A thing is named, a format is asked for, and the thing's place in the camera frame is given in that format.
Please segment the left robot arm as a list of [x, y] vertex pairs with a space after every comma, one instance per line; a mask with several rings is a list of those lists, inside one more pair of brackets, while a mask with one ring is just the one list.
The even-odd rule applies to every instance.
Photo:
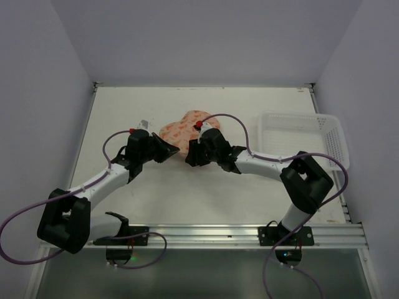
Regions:
[[114, 212], [93, 217], [92, 210], [117, 189], [133, 181], [149, 161], [163, 163], [179, 152], [155, 133], [133, 129], [125, 146], [107, 168], [79, 187], [51, 192], [42, 214], [37, 236], [66, 252], [76, 254], [92, 240], [127, 239], [128, 219]]

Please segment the pink patterned mesh laundry bag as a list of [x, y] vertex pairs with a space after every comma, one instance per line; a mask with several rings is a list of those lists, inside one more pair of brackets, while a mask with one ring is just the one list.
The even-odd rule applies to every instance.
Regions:
[[158, 135], [165, 142], [179, 147], [178, 155], [185, 159], [189, 152], [189, 141], [199, 137], [199, 132], [194, 129], [194, 125], [208, 116], [210, 116], [209, 113], [201, 110], [188, 111], [181, 120], [162, 127]]

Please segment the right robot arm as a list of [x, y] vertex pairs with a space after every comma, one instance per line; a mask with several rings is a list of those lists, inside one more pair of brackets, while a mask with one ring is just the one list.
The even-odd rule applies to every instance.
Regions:
[[250, 155], [244, 146], [231, 146], [215, 128], [189, 141], [185, 162], [192, 167], [214, 162], [229, 173], [254, 174], [281, 182], [291, 199], [287, 213], [277, 225], [281, 236], [294, 231], [313, 216], [334, 185], [330, 176], [311, 156], [284, 163], [266, 161]]

